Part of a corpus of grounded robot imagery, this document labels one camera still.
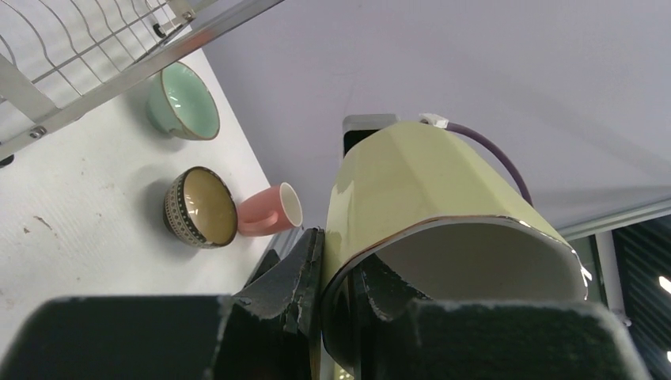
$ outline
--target dish rack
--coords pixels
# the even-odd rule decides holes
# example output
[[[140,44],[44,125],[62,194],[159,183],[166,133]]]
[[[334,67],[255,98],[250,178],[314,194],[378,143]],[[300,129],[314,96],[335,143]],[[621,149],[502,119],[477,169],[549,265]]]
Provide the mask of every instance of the dish rack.
[[[0,160],[283,0],[218,1],[0,0]]]

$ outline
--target white tabletop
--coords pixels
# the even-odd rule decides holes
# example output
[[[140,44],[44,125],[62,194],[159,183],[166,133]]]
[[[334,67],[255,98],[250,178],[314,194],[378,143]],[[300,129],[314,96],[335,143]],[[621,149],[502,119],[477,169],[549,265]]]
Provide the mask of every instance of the white tabletop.
[[[205,55],[182,62],[214,96],[222,122],[214,141],[155,131],[142,83],[0,169],[0,355],[50,298],[221,294],[245,283],[269,237],[197,250],[162,222],[165,191],[192,166],[218,173],[237,202],[268,186]]]

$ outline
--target bowl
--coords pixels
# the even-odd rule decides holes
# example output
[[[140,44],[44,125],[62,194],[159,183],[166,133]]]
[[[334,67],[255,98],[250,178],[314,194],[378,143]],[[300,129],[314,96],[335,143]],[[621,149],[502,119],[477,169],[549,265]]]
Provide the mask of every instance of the bowl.
[[[181,139],[212,140],[219,133],[217,105],[205,82],[187,65],[175,62],[151,84],[147,118],[156,129]]]
[[[197,248],[226,246],[237,233],[237,211],[229,189],[202,166],[173,181],[165,193],[163,221],[181,241]]]

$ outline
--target mug handle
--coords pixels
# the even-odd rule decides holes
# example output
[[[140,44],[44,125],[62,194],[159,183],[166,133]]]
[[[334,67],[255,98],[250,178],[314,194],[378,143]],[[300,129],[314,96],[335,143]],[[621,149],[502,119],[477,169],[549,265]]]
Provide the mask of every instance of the mug handle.
[[[260,220],[258,222],[242,222],[238,224],[237,228],[239,229],[240,232],[242,233],[253,233],[258,230],[265,230],[275,223],[277,223],[279,219],[279,214],[277,211],[272,211],[270,215],[268,215],[267,218]]]

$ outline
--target pink mug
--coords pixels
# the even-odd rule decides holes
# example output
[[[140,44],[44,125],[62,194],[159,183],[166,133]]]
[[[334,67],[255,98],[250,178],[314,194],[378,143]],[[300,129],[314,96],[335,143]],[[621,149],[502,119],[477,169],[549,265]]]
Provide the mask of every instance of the pink mug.
[[[237,230],[244,236],[277,234],[301,224],[301,201],[286,182],[257,193],[237,207]]]

